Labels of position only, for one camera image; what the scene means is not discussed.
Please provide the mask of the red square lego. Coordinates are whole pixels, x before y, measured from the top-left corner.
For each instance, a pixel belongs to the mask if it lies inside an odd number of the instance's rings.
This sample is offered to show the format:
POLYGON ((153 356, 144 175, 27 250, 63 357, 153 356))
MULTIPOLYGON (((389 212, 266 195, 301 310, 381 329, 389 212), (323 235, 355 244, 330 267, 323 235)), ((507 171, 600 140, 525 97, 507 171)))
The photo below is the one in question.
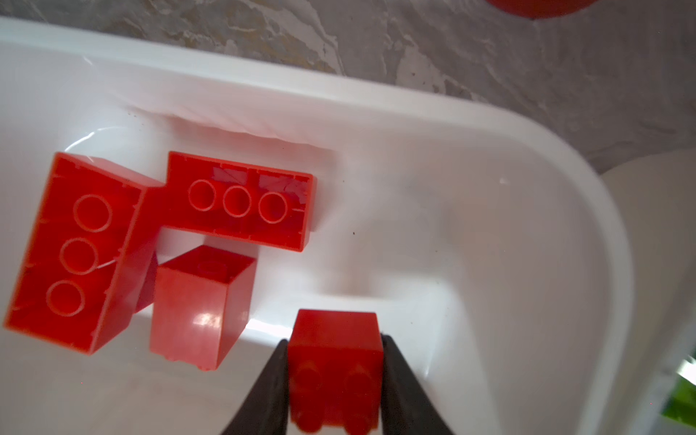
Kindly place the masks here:
POLYGON ((198 246, 158 266, 150 351, 201 371, 219 368, 245 330, 257 261, 198 246))

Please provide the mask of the small red lego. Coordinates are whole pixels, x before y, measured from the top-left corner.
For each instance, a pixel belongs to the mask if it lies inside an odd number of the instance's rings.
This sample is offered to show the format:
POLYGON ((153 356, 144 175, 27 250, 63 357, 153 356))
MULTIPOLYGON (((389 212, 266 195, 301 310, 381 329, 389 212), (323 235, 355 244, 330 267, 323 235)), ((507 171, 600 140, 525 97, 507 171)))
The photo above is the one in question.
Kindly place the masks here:
POLYGON ((367 434, 378 425, 384 346, 377 315, 301 309, 288 344, 291 420, 367 434))

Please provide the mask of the green lego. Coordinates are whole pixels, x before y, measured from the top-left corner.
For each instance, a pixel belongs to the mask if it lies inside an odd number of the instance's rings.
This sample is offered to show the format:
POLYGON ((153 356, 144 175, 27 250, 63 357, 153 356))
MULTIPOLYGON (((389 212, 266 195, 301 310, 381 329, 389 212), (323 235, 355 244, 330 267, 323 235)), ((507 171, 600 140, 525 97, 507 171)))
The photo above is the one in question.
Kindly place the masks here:
POLYGON ((679 377, 662 415, 691 428, 695 427, 695 385, 679 377))

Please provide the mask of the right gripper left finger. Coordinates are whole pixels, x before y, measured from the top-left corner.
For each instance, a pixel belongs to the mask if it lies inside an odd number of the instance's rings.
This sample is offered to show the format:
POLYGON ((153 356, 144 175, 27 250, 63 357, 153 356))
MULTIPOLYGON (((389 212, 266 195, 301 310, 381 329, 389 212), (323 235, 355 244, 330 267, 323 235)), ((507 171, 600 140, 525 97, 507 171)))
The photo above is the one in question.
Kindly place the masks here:
POLYGON ((286 435, 288 340, 281 340, 223 435, 286 435))

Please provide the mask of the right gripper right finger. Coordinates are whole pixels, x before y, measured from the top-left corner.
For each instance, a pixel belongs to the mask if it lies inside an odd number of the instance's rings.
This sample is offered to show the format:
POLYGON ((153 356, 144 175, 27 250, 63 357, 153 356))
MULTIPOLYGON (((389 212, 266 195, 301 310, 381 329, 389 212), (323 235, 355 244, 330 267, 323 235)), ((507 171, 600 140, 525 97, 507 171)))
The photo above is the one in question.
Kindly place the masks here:
POLYGON ((453 435, 394 340, 389 335, 382 335, 382 346, 382 433, 453 435))

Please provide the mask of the red long lego bottom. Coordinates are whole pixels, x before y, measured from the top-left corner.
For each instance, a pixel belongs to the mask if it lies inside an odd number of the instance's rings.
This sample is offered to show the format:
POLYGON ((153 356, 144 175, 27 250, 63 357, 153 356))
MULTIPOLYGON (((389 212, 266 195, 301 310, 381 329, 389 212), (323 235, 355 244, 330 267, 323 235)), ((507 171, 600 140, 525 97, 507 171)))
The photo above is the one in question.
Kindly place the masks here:
POLYGON ((130 324, 161 229, 164 183, 54 156, 5 327, 92 355, 130 324))

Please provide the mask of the red long lego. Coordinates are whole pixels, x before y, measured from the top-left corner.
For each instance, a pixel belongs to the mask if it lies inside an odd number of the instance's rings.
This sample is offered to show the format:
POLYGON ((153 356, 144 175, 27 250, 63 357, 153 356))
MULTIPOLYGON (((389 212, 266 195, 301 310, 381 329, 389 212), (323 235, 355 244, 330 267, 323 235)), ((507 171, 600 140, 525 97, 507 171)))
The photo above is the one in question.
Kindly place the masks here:
POLYGON ((301 252, 309 239, 315 176, 170 152, 163 226, 301 252))
POLYGON ((161 229, 164 183, 54 156, 5 327, 92 355, 130 324, 161 229))

